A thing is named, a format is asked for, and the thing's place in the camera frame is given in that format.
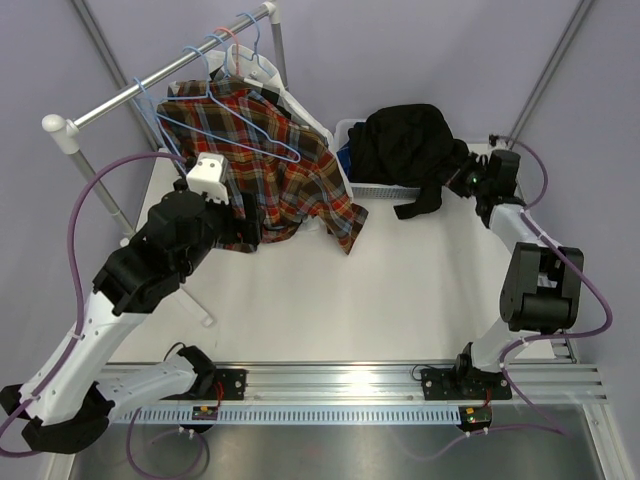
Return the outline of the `blue plaid shirt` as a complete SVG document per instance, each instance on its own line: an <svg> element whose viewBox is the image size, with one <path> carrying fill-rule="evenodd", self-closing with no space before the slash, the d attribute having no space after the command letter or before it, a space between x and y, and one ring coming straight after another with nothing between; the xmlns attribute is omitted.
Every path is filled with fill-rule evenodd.
<svg viewBox="0 0 640 480"><path fill-rule="evenodd" d="M355 179L355 163L352 150L352 142L347 141L344 145L339 147L336 152L336 156L342 170L347 176L347 179L349 181L353 181Z"/></svg>

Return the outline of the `blue hanger of black shirt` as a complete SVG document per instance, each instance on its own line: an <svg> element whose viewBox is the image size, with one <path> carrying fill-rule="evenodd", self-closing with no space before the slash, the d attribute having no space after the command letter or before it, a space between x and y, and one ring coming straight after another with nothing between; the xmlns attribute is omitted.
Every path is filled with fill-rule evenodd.
<svg viewBox="0 0 640 480"><path fill-rule="evenodd" d="M184 157L183 145L181 144L180 135L177 130L177 128L181 126L181 123L176 122L169 115L168 104L170 102L176 103L182 100L189 100L189 97L175 96L175 93L177 92L176 82L174 82L170 86L169 94L166 97L155 98L149 93L148 89L143 85L143 82L141 80L139 80L137 77L134 77L133 81L141 89L142 95L149 103L148 110L151 112L159 135L162 138L163 145L170 153L181 157L181 160L176 161L175 164L177 166L177 169L179 170L180 175L182 177L186 177L189 170L189 167L187 165L188 159Z"/></svg>

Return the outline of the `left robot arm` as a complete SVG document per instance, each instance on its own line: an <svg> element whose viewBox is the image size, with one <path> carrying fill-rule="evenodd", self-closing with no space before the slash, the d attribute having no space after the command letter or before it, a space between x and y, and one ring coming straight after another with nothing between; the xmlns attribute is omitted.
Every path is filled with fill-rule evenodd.
<svg viewBox="0 0 640 480"><path fill-rule="evenodd" d="M93 280L80 328L28 382L1 391L1 406L25 420L28 454L75 454L111 423L157 400L202 399L217 386L216 366L198 347L110 383L98 380L113 353L217 244L261 241L264 214L241 195L244 214L190 190L173 191L147 212L130 243L114 251Z"/></svg>

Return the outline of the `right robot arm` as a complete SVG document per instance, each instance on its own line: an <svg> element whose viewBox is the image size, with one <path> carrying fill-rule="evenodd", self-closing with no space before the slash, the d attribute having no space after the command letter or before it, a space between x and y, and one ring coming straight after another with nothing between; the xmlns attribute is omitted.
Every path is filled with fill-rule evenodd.
<svg viewBox="0 0 640 480"><path fill-rule="evenodd" d="M499 295L499 317L457 355L452 368L428 379L430 399L506 400L512 390L505 367L536 338L570 329L577 320L583 253L545 240L516 194L520 157L509 150L472 153L447 187L476 201L484 226L508 249L511 259Z"/></svg>

